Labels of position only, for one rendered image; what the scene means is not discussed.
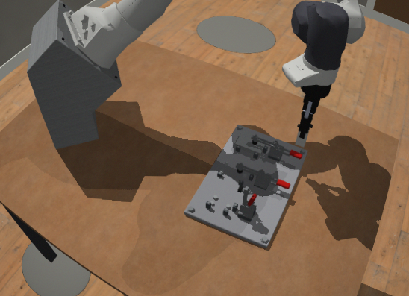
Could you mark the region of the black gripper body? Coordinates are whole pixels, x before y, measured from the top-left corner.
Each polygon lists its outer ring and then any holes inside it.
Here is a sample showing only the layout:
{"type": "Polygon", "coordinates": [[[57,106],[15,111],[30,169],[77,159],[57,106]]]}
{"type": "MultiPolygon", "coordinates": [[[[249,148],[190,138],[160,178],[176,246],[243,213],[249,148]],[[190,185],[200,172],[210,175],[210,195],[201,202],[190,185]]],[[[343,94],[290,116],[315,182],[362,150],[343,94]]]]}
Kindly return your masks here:
{"type": "Polygon", "coordinates": [[[314,109],[314,105],[316,104],[316,100],[319,98],[325,98],[328,96],[330,90],[331,90],[331,85],[329,86],[319,86],[319,85],[313,85],[313,86],[302,86],[301,87],[303,93],[307,96],[307,100],[305,103],[305,108],[307,109],[308,102],[313,102],[311,105],[311,111],[314,109]]]}

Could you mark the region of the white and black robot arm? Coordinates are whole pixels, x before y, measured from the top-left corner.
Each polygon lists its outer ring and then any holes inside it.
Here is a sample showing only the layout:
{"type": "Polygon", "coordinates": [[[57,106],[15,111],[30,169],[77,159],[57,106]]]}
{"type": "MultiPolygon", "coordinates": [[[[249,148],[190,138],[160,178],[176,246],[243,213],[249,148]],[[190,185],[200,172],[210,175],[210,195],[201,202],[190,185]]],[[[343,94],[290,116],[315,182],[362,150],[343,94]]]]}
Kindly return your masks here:
{"type": "MultiPolygon", "coordinates": [[[[171,2],[121,0],[106,8],[85,6],[63,15],[75,46],[109,69],[128,45],[164,15],[171,2]]],[[[301,1],[293,9],[293,33],[307,46],[304,54],[282,66],[295,87],[333,84],[346,43],[364,34],[365,18],[358,0],[337,2],[301,1]]]]}

